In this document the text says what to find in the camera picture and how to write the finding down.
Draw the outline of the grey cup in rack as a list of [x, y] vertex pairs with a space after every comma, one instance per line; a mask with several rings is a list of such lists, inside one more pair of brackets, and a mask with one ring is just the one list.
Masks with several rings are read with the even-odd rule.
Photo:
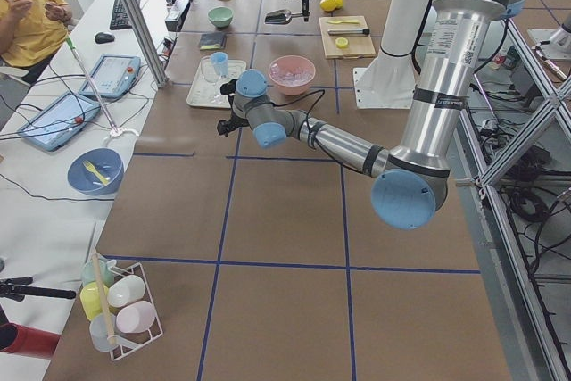
[[107, 327], [102, 313], [90, 321], [89, 334], [96, 350], [99, 352], [110, 352], [113, 350], [112, 345], [108, 341]]

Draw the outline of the clear wine glass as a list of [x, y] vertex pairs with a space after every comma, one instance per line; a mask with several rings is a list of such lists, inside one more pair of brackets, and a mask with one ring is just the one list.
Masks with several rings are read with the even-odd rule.
[[204, 56], [200, 62], [200, 69], [204, 81], [207, 83], [206, 93], [209, 96], [209, 101], [212, 105], [222, 106], [224, 104], [224, 97], [219, 94], [219, 76], [214, 71], [210, 56]]

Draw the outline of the teach pendant near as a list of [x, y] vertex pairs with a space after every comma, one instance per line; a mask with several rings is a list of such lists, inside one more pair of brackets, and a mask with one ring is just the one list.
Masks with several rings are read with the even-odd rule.
[[100, 112], [99, 102], [67, 92], [17, 131], [32, 145], [52, 152], [66, 145]]

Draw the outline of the green cup in rack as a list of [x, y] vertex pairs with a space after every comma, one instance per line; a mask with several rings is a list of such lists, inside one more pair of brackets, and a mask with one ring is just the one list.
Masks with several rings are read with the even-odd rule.
[[[115, 267], [116, 261], [104, 258], [103, 256], [99, 255], [98, 263], [103, 283], [106, 286], [111, 286], [115, 281], [115, 274], [112, 272], [112, 268]], [[90, 259], [82, 269], [81, 282], [83, 286], [95, 282], [95, 265], [92, 259]]]

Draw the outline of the metal ice scoop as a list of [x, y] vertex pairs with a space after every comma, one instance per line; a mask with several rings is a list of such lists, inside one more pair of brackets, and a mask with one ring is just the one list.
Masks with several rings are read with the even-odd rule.
[[286, 25], [296, 18], [306, 19], [306, 16], [302, 12], [291, 12], [289, 9], [280, 9], [268, 12], [264, 18], [264, 23], [269, 25]]

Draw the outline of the person in yellow shirt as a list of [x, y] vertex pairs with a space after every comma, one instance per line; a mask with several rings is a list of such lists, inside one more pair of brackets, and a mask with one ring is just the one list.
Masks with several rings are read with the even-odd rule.
[[64, 0], [1, 0], [1, 61], [35, 83], [66, 41], [71, 20]]

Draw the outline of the wooden cutting board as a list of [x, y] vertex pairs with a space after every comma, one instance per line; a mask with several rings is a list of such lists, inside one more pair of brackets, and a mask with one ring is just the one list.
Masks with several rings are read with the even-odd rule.
[[[340, 24], [332, 25], [326, 23], [327, 20], [359, 20], [360, 24]], [[377, 55], [377, 51], [373, 45], [372, 37], [357, 36], [346, 37], [350, 41], [347, 49], [338, 49], [335, 46], [337, 36], [329, 36], [329, 29], [364, 29], [369, 28], [365, 18], [362, 15], [357, 16], [341, 16], [341, 17], [321, 17], [319, 19], [319, 27], [322, 37], [324, 54], [327, 59], [353, 59], [353, 58], [372, 58]]]

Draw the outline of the teach pendant far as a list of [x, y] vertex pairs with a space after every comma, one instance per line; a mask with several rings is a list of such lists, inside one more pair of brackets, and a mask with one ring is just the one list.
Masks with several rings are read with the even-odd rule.
[[133, 86], [141, 67], [138, 56], [104, 54], [90, 76], [103, 99], [121, 98]]

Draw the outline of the yellow lemon front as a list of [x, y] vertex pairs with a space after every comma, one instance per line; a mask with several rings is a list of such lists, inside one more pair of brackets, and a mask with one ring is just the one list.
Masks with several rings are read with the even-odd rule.
[[319, 7], [323, 12], [332, 12], [337, 9], [336, 0], [320, 0]]

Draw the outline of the black keyboard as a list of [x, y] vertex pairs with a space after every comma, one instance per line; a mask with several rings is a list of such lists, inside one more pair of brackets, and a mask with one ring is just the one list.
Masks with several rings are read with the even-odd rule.
[[132, 24], [128, 17], [126, 6], [122, 0], [114, 0], [112, 6], [112, 16], [110, 20], [110, 30], [131, 29]]

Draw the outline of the steel muddler black tip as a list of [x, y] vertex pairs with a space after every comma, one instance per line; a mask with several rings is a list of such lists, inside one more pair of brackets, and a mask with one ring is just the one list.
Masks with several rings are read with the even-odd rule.
[[357, 37], [357, 36], [368, 36], [370, 34], [369, 28], [364, 29], [329, 29], [327, 31], [329, 36], [337, 37]]

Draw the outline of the yellow plastic knife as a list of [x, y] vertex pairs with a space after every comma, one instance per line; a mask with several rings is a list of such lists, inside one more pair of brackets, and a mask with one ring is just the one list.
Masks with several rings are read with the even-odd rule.
[[326, 23], [332, 25], [340, 25], [340, 24], [360, 24], [359, 20], [327, 20]]

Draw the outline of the light blue cup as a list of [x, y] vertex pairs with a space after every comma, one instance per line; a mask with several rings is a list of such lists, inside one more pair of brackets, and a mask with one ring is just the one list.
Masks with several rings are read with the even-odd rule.
[[215, 52], [210, 56], [210, 60], [216, 74], [225, 78], [228, 75], [228, 55], [225, 52]]

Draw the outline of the pink bowl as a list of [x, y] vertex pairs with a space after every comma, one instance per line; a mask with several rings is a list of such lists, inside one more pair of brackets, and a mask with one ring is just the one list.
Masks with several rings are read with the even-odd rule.
[[310, 89], [315, 74], [313, 62], [300, 55], [279, 57], [268, 67], [269, 80], [283, 95], [304, 94]]

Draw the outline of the black computer mouse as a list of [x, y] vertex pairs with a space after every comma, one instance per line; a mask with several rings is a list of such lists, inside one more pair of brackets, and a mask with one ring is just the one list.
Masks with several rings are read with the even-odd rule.
[[115, 41], [115, 36], [109, 32], [98, 32], [94, 36], [94, 41], [98, 45], [108, 44]]

